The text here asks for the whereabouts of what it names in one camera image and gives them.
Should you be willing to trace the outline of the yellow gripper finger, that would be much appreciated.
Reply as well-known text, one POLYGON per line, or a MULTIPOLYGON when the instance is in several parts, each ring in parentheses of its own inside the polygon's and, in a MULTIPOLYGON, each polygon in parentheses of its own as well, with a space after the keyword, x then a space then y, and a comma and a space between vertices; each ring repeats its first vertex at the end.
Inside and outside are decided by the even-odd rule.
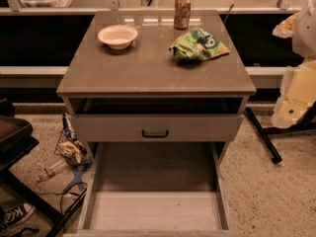
POLYGON ((294 25, 297 17, 298 14, 295 13, 276 25, 273 29, 273 35, 283 39, 291 38, 293 36, 294 25))
POLYGON ((283 74, 280 97, 276 101, 271 123, 289 128, 299 123, 316 102, 316 61, 288 67, 283 74))

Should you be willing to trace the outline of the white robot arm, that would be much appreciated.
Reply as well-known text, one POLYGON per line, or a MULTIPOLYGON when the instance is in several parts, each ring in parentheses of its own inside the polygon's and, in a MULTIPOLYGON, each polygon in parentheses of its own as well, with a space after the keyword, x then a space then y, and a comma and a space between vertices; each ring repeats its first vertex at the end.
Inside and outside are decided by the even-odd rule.
POLYGON ((292 38, 293 52, 303 57, 297 68, 284 72, 272 117, 274 127, 289 128, 316 102, 316 0, 308 0, 298 13, 277 25, 273 35, 292 38))

